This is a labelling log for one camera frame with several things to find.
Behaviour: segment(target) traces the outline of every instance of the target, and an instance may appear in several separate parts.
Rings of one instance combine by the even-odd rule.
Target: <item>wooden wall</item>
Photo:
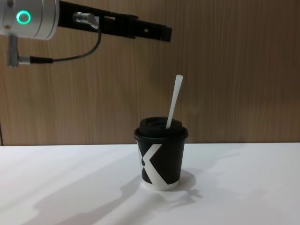
[[[175,118],[190,143],[300,141],[300,1],[72,0],[173,28],[171,43],[103,35],[95,54],[7,68],[0,37],[0,122],[5,145],[134,143],[142,118]],[[58,28],[20,40],[22,55],[65,57],[97,35]]]

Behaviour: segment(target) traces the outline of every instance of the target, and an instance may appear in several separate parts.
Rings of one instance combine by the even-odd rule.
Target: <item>white tabletop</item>
[[[300,144],[186,144],[180,186],[136,145],[0,147],[0,225],[299,225]]]

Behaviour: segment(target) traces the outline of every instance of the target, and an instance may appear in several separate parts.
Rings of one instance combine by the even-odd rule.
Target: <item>white stripe design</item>
[[[144,169],[151,180],[152,184],[156,186],[157,188],[165,188],[168,186],[168,184],[164,181],[164,179],[159,175],[159,173],[156,171],[152,163],[150,162],[150,159],[154,156],[154,154],[158,151],[162,144],[153,144],[144,157],[141,155],[140,147],[138,146],[139,149],[139,155],[140,155],[140,162],[142,159],[144,160],[145,166]]]

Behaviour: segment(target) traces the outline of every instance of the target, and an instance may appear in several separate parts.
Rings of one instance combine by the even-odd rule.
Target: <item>black cable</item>
[[[77,56],[73,56],[73,57],[61,58],[61,59],[41,58],[41,57],[30,56],[30,63],[54,63],[54,62],[76,60],[76,59],[86,57],[88,55],[91,55],[94,51],[97,50],[97,48],[99,47],[99,45],[101,43],[101,39],[102,39],[101,29],[98,28],[98,40],[97,40],[95,46],[90,51],[88,51],[87,53],[77,55]]]

